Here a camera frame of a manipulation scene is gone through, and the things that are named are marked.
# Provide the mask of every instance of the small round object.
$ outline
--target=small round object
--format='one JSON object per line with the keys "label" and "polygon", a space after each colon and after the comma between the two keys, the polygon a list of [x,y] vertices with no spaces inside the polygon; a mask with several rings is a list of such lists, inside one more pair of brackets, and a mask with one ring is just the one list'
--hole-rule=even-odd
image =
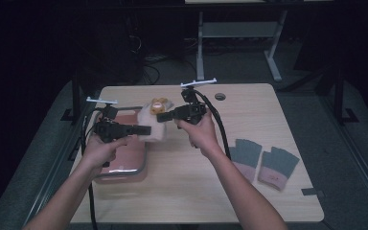
{"label": "small round object", "polygon": [[217,99],[218,101],[223,101],[223,100],[226,99],[226,96],[224,94],[222,94],[222,93],[217,93],[215,95],[215,99]]}

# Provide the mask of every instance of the forearm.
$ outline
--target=forearm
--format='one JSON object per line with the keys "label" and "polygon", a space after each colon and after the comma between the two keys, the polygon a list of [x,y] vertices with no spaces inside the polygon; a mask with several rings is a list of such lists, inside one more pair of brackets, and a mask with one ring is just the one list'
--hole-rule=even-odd
{"label": "forearm", "polygon": [[208,158],[243,229],[287,229],[274,207],[242,176],[221,149],[213,149]]}
{"label": "forearm", "polygon": [[65,229],[81,204],[95,173],[78,165],[24,229]]}

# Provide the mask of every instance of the hand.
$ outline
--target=hand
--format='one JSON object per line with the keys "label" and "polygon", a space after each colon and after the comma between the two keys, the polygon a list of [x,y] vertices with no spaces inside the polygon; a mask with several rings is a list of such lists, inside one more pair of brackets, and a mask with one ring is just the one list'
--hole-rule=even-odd
{"label": "hand", "polygon": [[104,143],[99,135],[93,134],[88,140],[81,162],[94,170],[95,173],[100,173],[105,162],[115,160],[117,148],[127,145],[129,140],[131,137]]}
{"label": "hand", "polygon": [[206,157],[209,157],[211,152],[216,152],[214,150],[217,148],[221,150],[211,115],[211,111],[207,109],[201,121],[195,126],[183,120],[174,120],[179,127],[188,133],[191,145],[200,148]]}

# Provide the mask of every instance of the person's left hand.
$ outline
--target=person's left hand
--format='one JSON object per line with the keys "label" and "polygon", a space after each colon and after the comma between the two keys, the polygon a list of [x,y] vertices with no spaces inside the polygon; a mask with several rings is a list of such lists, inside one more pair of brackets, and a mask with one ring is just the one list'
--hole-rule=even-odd
{"label": "person's left hand", "polygon": [[124,137],[114,140],[110,143],[104,143],[100,136],[93,134],[86,145],[81,162],[95,173],[100,173],[105,162],[111,162],[115,159],[115,153],[118,147],[127,145],[131,137]]}

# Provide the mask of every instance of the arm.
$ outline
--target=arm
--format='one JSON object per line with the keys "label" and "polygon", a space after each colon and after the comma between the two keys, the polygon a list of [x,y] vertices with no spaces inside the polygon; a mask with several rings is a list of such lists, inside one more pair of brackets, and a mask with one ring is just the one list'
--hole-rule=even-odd
{"label": "arm", "polygon": [[188,132],[191,145],[199,147],[210,160],[243,229],[287,229],[274,207],[224,154],[218,144],[210,111],[197,126],[182,120],[175,122]]}
{"label": "arm", "polygon": [[106,161],[115,159],[115,149],[130,138],[103,143],[96,134],[91,136],[85,153],[74,171],[57,190],[47,205],[23,229],[65,229],[80,206],[85,193]]}

